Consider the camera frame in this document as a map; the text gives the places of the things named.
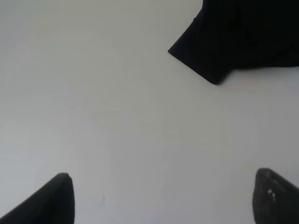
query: white floor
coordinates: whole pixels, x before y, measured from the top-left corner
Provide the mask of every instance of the white floor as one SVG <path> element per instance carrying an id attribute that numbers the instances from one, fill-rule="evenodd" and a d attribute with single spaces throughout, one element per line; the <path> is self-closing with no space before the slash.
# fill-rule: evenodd
<path id="1" fill-rule="evenodd" d="M 0 216 L 59 172 L 76 224 L 251 224 L 259 167 L 299 185 L 299 68 L 209 84 L 167 53 L 201 4 L 0 1 Z"/>

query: black cloth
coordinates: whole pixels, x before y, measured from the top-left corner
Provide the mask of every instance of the black cloth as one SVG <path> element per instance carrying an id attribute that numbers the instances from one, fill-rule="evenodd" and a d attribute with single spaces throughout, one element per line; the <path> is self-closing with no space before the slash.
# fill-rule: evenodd
<path id="1" fill-rule="evenodd" d="M 169 53 L 213 84 L 234 69 L 299 65 L 299 1 L 204 0 Z"/>

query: white surface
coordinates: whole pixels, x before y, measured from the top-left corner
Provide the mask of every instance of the white surface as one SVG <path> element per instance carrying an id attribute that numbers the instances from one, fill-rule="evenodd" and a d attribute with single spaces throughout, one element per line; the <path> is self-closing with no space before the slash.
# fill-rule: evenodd
<path id="1" fill-rule="evenodd" d="M 167 53 L 200 8 L 0 1 L 0 216 L 58 172 L 77 224 L 251 224 L 259 167 L 299 184 L 299 69 L 209 84 Z"/>

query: black object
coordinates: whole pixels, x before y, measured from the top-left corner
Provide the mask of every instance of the black object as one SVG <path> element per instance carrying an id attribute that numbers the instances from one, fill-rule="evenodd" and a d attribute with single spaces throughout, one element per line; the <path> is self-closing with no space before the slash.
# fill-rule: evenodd
<path id="1" fill-rule="evenodd" d="M 213 84 L 234 69 L 299 65 L 299 1 L 203 0 L 169 53 Z"/>
<path id="2" fill-rule="evenodd" d="M 253 193 L 256 224 L 298 224 L 299 190 L 268 168 L 259 169 Z"/>
<path id="3" fill-rule="evenodd" d="M 35 194 L 0 219 L 0 224 L 74 224 L 72 179 L 56 175 Z"/>

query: black fabric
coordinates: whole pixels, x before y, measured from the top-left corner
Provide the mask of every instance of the black fabric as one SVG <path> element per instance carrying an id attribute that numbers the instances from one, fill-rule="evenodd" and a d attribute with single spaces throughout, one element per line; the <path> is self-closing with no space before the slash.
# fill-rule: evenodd
<path id="1" fill-rule="evenodd" d="M 204 0 L 169 53 L 219 84 L 234 69 L 299 65 L 299 1 Z"/>

